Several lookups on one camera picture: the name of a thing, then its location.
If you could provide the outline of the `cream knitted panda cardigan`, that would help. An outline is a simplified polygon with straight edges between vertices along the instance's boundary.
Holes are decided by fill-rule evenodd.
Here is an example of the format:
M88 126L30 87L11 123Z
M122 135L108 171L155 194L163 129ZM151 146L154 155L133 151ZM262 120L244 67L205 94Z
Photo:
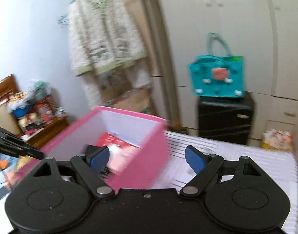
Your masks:
M145 45L122 0L74 0L68 32L71 70L91 109L151 86Z

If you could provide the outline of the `teal felt handbag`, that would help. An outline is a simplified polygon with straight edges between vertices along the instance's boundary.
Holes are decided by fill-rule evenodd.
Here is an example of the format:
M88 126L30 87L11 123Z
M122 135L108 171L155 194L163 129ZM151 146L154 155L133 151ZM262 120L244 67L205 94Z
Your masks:
M225 57L213 54L214 41L218 41L225 49ZM234 56L227 42L217 33L208 34L207 52L188 65L194 94L198 97L244 97L245 58Z

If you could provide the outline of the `beige wardrobe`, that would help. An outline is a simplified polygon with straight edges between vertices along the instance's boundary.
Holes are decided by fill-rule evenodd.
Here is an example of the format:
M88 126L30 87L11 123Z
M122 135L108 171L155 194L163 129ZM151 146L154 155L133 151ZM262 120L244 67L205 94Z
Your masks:
M198 129L188 64L206 54L215 32L245 59L245 88L256 103L251 140L269 129L298 133L298 0L143 1L157 52L169 56L169 93L177 100L168 104L183 127Z

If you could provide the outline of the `red patterned bag in box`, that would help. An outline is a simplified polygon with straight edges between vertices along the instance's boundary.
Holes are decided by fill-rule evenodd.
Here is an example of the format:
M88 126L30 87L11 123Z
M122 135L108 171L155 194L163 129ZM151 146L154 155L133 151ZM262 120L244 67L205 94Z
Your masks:
M103 133L101 137L96 141L96 146L107 146L108 148L111 148L113 146L117 146L118 148L122 150L139 150L138 147L118 138L117 136L114 136L110 133Z

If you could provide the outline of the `wooden nightstand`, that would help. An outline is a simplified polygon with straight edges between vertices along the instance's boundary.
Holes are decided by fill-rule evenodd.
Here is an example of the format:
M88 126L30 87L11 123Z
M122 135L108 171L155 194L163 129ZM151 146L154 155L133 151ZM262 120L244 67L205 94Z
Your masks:
M33 108L27 115L21 118L7 111L7 102L10 97L19 92L16 78L13 74L0 81L0 127L17 136L27 136L27 142L42 148L51 139L68 127L67 116L42 119Z

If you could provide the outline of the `brown paper bag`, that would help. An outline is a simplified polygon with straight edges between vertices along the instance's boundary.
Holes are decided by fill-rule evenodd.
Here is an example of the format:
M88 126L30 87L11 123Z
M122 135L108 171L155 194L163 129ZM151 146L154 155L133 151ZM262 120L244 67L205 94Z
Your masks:
M126 91L112 102L111 107L152 115L154 109L150 93L151 91L147 88Z

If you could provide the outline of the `pink cardboard storage box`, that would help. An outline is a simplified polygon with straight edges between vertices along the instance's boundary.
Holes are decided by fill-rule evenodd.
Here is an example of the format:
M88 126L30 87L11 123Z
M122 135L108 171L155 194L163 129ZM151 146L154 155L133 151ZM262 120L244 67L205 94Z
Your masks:
M107 146L110 174L106 183L115 191L149 189L168 161L168 146L160 117L99 106L69 125L41 151L58 161L83 153L87 145Z

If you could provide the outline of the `black suitcase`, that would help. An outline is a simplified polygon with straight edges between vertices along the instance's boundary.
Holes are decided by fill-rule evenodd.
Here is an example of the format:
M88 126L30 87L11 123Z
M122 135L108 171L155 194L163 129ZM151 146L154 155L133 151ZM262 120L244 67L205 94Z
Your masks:
M202 138L245 145L253 126L255 101L242 98L199 97L198 132Z

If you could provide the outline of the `black power bank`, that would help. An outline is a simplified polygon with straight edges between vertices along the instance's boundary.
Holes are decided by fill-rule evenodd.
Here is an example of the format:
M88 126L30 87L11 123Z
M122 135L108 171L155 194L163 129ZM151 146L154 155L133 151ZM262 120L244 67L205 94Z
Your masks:
M106 178L111 173L107 167L110 151L106 146L88 145L84 153L87 165L101 178Z

